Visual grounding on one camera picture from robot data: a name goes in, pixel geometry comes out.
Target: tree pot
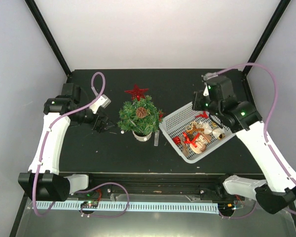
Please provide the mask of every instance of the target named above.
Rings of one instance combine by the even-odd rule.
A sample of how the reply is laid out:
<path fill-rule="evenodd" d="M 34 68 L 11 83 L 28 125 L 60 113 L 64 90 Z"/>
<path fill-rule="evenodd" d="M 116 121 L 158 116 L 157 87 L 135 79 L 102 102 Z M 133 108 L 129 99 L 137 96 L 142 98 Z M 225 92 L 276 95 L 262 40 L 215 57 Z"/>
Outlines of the tree pot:
<path fill-rule="evenodd" d="M 134 134 L 134 137 L 138 140 L 138 141 L 141 141 L 141 142 L 146 142 L 149 140 L 149 138 L 151 137 L 151 134 L 148 134 L 148 135 L 144 135 L 144 136 L 141 136 L 140 134 L 136 134 L 134 131 L 133 131 L 133 134 Z"/>

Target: red ornament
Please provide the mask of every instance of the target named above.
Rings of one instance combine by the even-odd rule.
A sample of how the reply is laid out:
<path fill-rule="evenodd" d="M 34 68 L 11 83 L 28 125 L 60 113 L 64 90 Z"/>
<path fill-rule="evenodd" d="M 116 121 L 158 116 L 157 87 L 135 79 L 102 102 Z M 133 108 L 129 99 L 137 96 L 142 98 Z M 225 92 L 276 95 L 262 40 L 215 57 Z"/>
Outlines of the red ornament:
<path fill-rule="evenodd" d="M 148 91 L 149 89 L 139 89 L 138 86 L 135 84 L 133 90 L 126 90 L 125 92 L 132 95 L 132 100 L 137 98 L 138 101 L 140 101 L 140 98 L 144 98 L 144 93 Z"/>
<path fill-rule="evenodd" d="M 197 147 L 195 141 L 196 141 L 196 139 L 199 137 L 199 134 L 200 134 L 200 133 L 198 133 L 198 134 L 194 137 L 194 139 L 191 141 L 191 140 L 188 138 L 187 134 L 186 134 L 185 132 L 183 132 L 183 136 L 184 136 L 185 139 L 186 139 L 186 141 L 185 141 L 184 143 L 186 143 L 186 144 L 190 144 L 190 143 L 191 143 L 194 147 Z"/>
<path fill-rule="evenodd" d="M 161 111 L 159 111 L 159 121 L 161 122 L 161 119 L 163 117 L 163 113 Z"/>
<path fill-rule="evenodd" d="M 206 111 L 203 111 L 202 114 L 199 114 L 199 115 L 197 115 L 197 116 L 195 116 L 195 117 L 196 117 L 196 118 L 202 117 L 202 118 L 208 119 L 208 115 L 207 115 Z"/>
<path fill-rule="evenodd" d="M 176 145 L 181 144 L 181 139 L 180 139 L 178 136 L 172 138 L 172 140 L 174 141 L 174 143 L 175 143 Z"/>

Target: green foliage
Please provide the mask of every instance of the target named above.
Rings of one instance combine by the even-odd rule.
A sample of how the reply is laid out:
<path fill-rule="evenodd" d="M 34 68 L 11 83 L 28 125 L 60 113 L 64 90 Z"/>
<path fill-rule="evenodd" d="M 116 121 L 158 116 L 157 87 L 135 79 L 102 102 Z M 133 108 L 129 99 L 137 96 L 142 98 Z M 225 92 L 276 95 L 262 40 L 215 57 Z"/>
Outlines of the green foliage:
<path fill-rule="evenodd" d="M 136 110 L 139 107 L 144 107 L 147 110 L 146 117 L 139 118 L 136 116 Z M 141 98 L 140 101 L 137 99 L 133 102 L 126 101 L 123 108 L 119 111 L 120 121 L 117 124 L 124 131 L 134 131 L 148 135 L 158 130 L 160 113 L 162 111 L 153 105 L 151 97 L 147 95 L 145 99 Z"/>

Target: robotic arm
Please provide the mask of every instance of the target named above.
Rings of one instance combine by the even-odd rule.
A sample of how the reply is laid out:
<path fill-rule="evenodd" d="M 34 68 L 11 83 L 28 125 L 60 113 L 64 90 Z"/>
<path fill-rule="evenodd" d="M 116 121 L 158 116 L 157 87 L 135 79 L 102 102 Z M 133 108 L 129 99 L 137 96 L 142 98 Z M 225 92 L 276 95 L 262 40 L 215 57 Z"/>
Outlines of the robotic arm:
<path fill-rule="evenodd" d="M 232 195 L 252 198 L 265 211 L 275 214 L 296 199 L 296 184 L 293 182 L 296 172 L 268 133 L 266 142 L 260 114 L 249 101 L 237 101 L 229 78 L 215 76 L 208 79 L 205 76 L 204 83 L 205 89 L 194 94 L 193 109 L 208 111 L 228 126 L 249 149 L 266 178 L 253 180 L 232 175 L 223 182 L 225 190 Z"/>
<path fill-rule="evenodd" d="M 48 99 L 44 105 L 44 125 L 36 155 L 29 167 L 28 173 L 20 173 L 18 178 L 19 184 L 31 199 L 34 176 L 38 164 L 41 166 L 37 180 L 36 200 L 65 201 L 69 194 L 88 187 L 89 179 L 86 174 L 68 177 L 58 175 L 61 147 L 71 121 L 90 124 L 98 132 L 109 129 L 106 126 L 110 120 L 100 107 L 105 108 L 111 102 L 110 99 L 105 95 L 101 95 L 89 108 L 60 118 L 52 127 L 52 132 L 49 128 L 51 123 L 61 115 L 78 109 L 77 103 L 80 101 L 80 92 L 80 87 L 72 83 L 66 83 L 63 85 L 62 94 L 56 98 Z M 43 160 L 39 162 L 40 152 L 47 131 L 49 131 L 49 136 L 45 141 Z"/>

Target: gray floor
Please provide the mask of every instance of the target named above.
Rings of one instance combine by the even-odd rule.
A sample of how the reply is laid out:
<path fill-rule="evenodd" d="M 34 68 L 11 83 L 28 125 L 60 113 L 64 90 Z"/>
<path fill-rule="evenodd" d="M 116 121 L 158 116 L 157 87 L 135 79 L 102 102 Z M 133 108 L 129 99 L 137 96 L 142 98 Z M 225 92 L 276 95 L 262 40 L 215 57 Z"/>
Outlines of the gray floor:
<path fill-rule="evenodd" d="M 237 210 L 235 216 L 249 212 L 252 204 L 247 201 L 246 207 Z M 290 214 L 282 211 L 270 215 L 260 208 L 250 217 L 241 220 L 222 220 L 214 214 L 165 212 L 128 212 L 115 219 L 99 219 L 82 218 L 78 211 L 60 210 L 52 210 L 48 216 L 39 218 L 31 209 L 26 209 L 17 236 L 296 237 L 296 230 Z"/>

